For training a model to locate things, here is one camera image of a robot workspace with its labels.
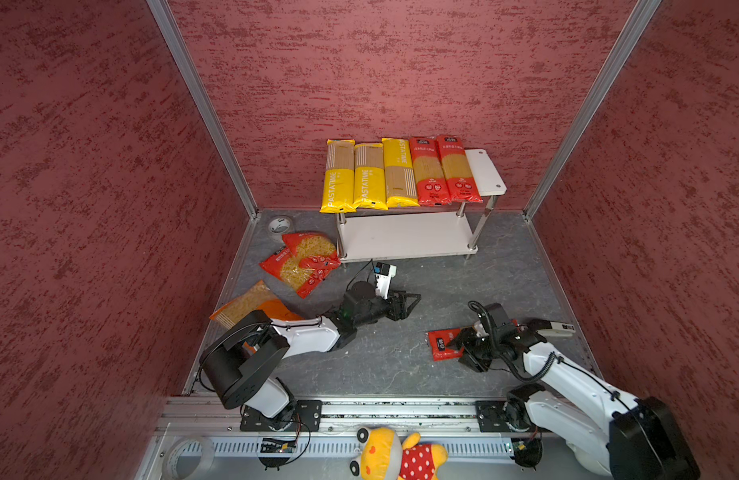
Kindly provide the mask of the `red spaghetti bag front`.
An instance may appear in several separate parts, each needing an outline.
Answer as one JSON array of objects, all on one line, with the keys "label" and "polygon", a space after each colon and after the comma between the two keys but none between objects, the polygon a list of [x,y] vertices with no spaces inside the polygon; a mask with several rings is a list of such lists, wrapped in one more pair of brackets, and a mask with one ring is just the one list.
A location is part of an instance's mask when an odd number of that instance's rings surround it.
[{"label": "red spaghetti bag front", "polygon": [[[471,332],[471,344],[464,350],[453,351],[447,349],[447,344],[459,334],[459,332]],[[483,338],[483,334],[473,327],[451,328],[427,332],[427,344],[431,347],[431,357],[435,361],[459,359],[463,354],[477,346],[477,342]]]}]

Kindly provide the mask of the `red spaghetti bag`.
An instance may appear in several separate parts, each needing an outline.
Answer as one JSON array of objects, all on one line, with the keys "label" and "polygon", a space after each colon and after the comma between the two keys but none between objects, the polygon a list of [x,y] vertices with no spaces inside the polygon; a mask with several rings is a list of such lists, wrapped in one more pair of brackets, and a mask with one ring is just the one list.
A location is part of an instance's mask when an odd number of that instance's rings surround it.
[{"label": "red spaghetti bag", "polygon": [[441,168],[435,140],[412,137],[409,140],[409,149],[419,204],[423,207],[451,205],[451,194]]},{"label": "red spaghetti bag", "polygon": [[[464,350],[453,351],[447,349],[447,344],[459,334],[459,332],[471,332],[471,344]],[[463,354],[477,346],[477,342],[483,338],[483,334],[473,327],[451,328],[427,332],[427,344],[431,347],[431,357],[435,361],[459,359]]]},{"label": "red spaghetti bag", "polygon": [[481,203],[475,177],[469,167],[463,143],[457,137],[441,135],[435,138],[441,157],[441,168],[447,181],[447,189],[455,202]]}]

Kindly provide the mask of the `yellow spaghetti bag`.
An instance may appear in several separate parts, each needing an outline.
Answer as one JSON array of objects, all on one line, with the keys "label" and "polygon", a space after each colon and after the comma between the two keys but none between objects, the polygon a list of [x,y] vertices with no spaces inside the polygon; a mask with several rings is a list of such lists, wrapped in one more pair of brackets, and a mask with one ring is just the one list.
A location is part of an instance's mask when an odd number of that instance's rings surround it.
[{"label": "yellow spaghetti bag", "polygon": [[354,195],[355,209],[389,210],[385,197],[383,144],[364,143],[355,146]]},{"label": "yellow spaghetti bag", "polygon": [[329,140],[323,200],[320,212],[355,212],[354,140]]},{"label": "yellow spaghetti bag", "polygon": [[383,138],[381,144],[383,144],[387,207],[419,207],[409,141]]}]

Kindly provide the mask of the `red spaghetti bag back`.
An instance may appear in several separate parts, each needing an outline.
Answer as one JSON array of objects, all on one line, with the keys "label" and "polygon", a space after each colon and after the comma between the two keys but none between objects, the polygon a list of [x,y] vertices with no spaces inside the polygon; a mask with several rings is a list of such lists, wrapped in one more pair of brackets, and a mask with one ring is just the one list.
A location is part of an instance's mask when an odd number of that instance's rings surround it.
[{"label": "red spaghetti bag back", "polygon": [[469,167],[463,143],[457,137],[441,135],[435,138],[441,157],[441,168],[447,181],[447,189],[455,202],[481,203],[475,177]]}]

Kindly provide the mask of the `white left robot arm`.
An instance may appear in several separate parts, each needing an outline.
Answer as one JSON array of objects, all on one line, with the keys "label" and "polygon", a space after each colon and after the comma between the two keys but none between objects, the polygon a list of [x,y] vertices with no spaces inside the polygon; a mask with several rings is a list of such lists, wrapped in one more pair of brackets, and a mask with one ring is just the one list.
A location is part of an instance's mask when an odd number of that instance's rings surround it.
[{"label": "white left robot arm", "polygon": [[276,319],[254,310],[202,353],[199,376],[209,380],[227,410],[252,410],[271,430],[286,429],[295,423],[297,399],[275,376],[283,360],[340,350],[360,327],[383,318],[405,320],[420,301],[417,293],[379,294],[360,281],[347,289],[339,307],[313,319]]}]

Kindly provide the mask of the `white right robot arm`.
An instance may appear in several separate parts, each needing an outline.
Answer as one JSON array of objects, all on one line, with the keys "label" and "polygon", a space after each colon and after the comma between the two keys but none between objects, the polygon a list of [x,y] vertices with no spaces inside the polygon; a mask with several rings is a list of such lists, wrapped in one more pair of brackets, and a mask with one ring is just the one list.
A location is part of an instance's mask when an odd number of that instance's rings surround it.
[{"label": "white right robot arm", "polygon": [[697,479],[701,468],[671,413],[567,359],[541,330],[507,316],[499,303],[471,300],[477,323],[449,342],[467,368],[505,363],[519,387],[507,394],[503,420],[515,432],[545,429],[567,442],[583,468],[613,479]]}]

